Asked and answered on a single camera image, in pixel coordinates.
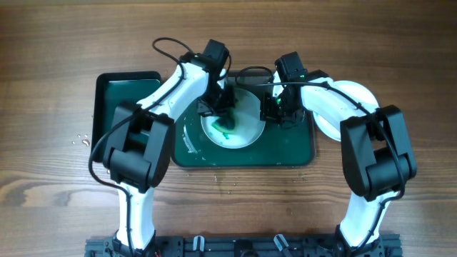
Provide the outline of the green yellow scrub sponge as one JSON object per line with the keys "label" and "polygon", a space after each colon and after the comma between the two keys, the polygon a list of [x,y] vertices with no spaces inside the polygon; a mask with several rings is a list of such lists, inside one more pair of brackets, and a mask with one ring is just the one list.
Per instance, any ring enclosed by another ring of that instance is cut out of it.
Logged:
{"label": "green yellow scrub sponge", "polygon": [[225,139],[229,139],[229,136],[235,131],[236,119],[232,114],[220,116],[211,123],[211,126],[221,132]]}

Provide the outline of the white plate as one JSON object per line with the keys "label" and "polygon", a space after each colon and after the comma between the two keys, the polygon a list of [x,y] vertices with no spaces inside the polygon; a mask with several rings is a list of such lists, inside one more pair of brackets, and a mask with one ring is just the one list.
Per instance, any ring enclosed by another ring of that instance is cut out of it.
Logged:
{"label": "white plate", "polygon": [[260,119],[261,101],[246,89],[235,88],[235,108],[231,109],[234,128],[222,129],[220,122],[225,117],[201,117],[201,126],[206,136],[223,148],[244,148],[256,141],[262,134],[265,121]]}
{"label": "white plate", "polygon": [[[345,93],[370,113],[380,107],[376,97],[362,84],[354,81],[334,81],[330,86]],[[333,140],[341,140],[342,121],[352,116],[366,115],[349,100],[332,90],[316,89],[315,92],[318,99],[313,100],[311,108],[314,120],[319,129]]]}

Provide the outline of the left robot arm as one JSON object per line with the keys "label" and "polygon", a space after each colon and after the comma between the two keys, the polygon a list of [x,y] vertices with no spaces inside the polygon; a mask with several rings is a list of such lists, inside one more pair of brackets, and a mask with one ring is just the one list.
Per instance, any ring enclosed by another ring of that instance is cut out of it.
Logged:
{"label": "left robot arm", "polygon": [[203,52],[189,50],[175,62],[174,74],[155,92],[116,107],[111,129],[93,147],[104,148],[107,185],[119,193],[122,218],[114,250],[122,256],[154,252],[154,189],[174,153],[176,120],[193,102],[203,117],[228,116],[235,106],[234,89],[223,85],[224,65],[231,63],[224,44],[210,40]]}

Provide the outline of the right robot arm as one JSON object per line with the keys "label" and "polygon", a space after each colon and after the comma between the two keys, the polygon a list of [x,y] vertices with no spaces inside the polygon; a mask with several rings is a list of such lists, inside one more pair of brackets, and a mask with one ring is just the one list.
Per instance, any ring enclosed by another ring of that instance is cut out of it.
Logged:
{"label": "right robot arm", "polygon": [[273,93],[266,94],[260,117],[283,128],[296,126],[306,111],[318,114],[339,132],[343,175],[351,190],[345,218],[336,228],[336,256],[372,251],[388,205],[401,199],[417,164],[402,111],[380,107],[362,85],[334,81],[321,70],[308,71],[297,52],[275,62]]}

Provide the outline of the dark green serving tray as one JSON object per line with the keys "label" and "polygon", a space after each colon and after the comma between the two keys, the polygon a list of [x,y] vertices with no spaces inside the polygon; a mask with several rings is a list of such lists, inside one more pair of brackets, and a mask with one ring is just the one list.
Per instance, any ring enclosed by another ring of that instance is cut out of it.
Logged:
{"label": "dark green serving tray", "polygon": [[267,122],[262,133],[252,143],[230,148],[233,134],[223,136],[216,131],[206,133],[210,127],[197,113],[193,101],[176,120],[175,151],[172,161],[184,169],[205,168],[300,168],[310,163],[316,153],[314,127],[311,113],[293,128],[284,129]]}

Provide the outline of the black water basin tray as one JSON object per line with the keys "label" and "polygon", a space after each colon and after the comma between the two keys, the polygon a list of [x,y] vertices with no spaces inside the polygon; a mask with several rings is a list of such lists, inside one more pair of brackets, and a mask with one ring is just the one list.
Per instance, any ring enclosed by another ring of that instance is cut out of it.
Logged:
{"label": "black water basin tray", "polygon": [[136,103],[155,92],[161,85],[156,71],[105,73],[96,80],[92,146],[111,129],[115,108],[122,102]]}

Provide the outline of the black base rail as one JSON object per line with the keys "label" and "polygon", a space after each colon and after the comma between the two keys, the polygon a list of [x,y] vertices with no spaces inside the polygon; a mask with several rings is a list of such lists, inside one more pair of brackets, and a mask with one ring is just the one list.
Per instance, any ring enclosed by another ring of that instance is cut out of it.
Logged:
{"label": "black base rail", "polygon": [[[84,256],[130,256],[129,247],[122,246],[114,237],[89,239]],[[384,234],[378,243],[367,244],[365,253],[357,256],[401,257],[403,249],[398,234]],[[198,257],[198,256],[344,256],[335,253],[337,244],[333,234],[290,237],[204,238],[195,236],[155,237],[145,251],[135,250],[135,256]]]}

